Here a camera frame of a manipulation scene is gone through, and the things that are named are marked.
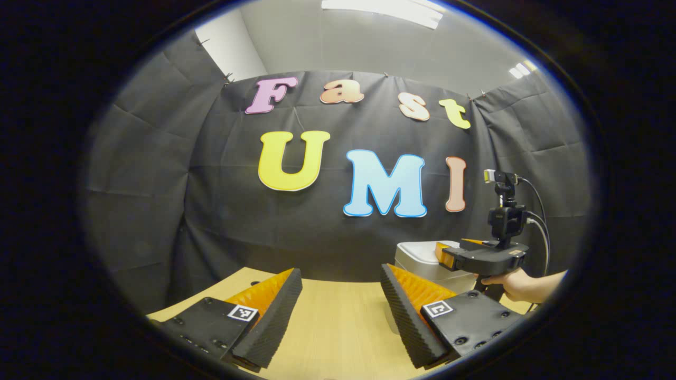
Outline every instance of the orange soft gripper pad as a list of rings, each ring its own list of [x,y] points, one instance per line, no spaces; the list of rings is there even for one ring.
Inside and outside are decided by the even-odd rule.
[[[249,289],[233,295],[225,300],[225,302],[258,309],[258,313],[260,314],[256,321],[256,323],[258,323],[265,315],[265,312],[268,311],[270,304],[277,296],[279,289],[282,288],[282,285],[284,285],[284,282],[289,278],[292,271],[293,268],[272,276],[265,281],[261,281]]]
[[[446,298],[451,298],[456,295],[445,287],[442,287],[428,279],[416,276],[404,269],[397,268],[391,264],[388,264],[388,267],[390,270],[392,270],[394,277],[397,278],[397,281],[399,281],[399,284],[402,286],[408,301],[413,305],[413,309],[418,312],[420,319],[422,319],[425,324],[427,324],[427,321],[420,313],[420,309],[423,307],[423,305],[427,305],[435,301],[445,300]]]

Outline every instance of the letter m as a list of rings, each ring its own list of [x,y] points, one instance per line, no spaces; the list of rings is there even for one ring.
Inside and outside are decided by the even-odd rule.
[[[399,204],[394,214],[402,218],[420,218],[427,214],[423,205],[423,191],[420,172],[425,160],[412,154],[404,154],[388,176],[376,153],[356,149],[347,153],[352,162],[354,176],[352,178],[352,198],[343,207],[348,216],[369,216],[373,207],[368,204],[368,191],[376,201],[378,211],[386,215],[399,193]]]

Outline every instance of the white container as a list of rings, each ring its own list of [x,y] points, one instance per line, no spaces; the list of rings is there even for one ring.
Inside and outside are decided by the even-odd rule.
[[[443,240],[440,243],[460,247],[456,241]],[[476,281],[474,274],[464,270],[451,272],[439,265],[434,253],[436,247],[436,241],[399,243],[394,255],[395,266],[439,284],[456,294],[472,290]]]

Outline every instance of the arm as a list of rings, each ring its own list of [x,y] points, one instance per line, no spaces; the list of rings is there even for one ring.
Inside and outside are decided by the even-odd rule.
[[[502,284],[505,295],[512,301],[526,301],[534,304],[544,302],[556,289],[567,270],[555,275],[534,278],[519,268],[504,275],[481,280],[484,285]]]

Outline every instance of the foam letter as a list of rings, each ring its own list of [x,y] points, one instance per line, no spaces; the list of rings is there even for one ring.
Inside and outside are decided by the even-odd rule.
[[[368,204],[368,190],[373,194],[378,211],[386,215],[399,193],[399,204],[394,214],[402,218],[419,218],[427,214],[423,204],[423,190],[420,172],[425,160],[412,154],[404,154],[388,176],[383,164],[370,150],[356,149],[347,153],[352,161],[352,198],[343,207],[348,216],[369,216],[373,207]]]
[[[325,86],[319,100],[323,103],[356,103],[364,98],[364,94],[359,92],[359,82],[351,79],[334,80],[328,82]]]
[[[258,91],[253,98],[253,103],[244,111],[246,114],[265,114],[272,111],[274,106],[270,100],[274,97],[275,101],[281,101],[287,93],[287,86],[295,87],[298,79],[291,76],[289,78],[264,79],[259,80]]]
[[[263,151],[258,162],[258,178],[263,185],[274,190],[298,191],[312,185],[319,175],[322,163],[322,149],[324,141],[331,138],[323,130],[309,130],[300,135],[305,140],[305,161],[298,173],[288,174],[282,170],[284,148],[291,141],[290,132],[268,132],[260,137],[263,141]]]
[[[446,211],[458,212],[464,210],[463,190],[464,187],[464,169],[467,167],[462,158],[447,157],[446,165],[451,174],[451,187],[448,194],[448,202],[446,202]]]
[[[397,98],[401,102],[399,109],[406,117],[420,121],[429,120],[429,112],[424,107],[425,101],[422,97],[409,93],[400,93]]]
[[[460,115],[461,112],[464,113],[464,107],[458,105],[453,99],[439,100],[439,104],[446,109],[446,116],[454,126],[462,129],[469,128],[469,121],[463,120],[462,115]]]

